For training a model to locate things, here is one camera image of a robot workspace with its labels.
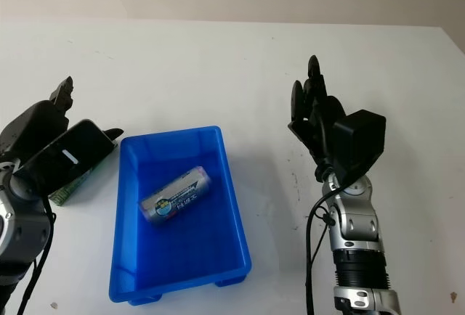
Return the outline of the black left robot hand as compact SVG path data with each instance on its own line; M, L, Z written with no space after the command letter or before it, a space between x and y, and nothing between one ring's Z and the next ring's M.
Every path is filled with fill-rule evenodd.
M67 77L48 100L30 106L1 132L1 162L24 163L68 130L73 79Z

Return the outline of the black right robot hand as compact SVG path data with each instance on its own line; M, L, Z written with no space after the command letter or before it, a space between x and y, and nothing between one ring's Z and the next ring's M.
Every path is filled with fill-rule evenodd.
M346 113L341 102L326 91L318 58L308 62L308 78L295 81L291 93L291 122L288 128L309 150L317 166L315 178L323 183L334 171L333 125Z

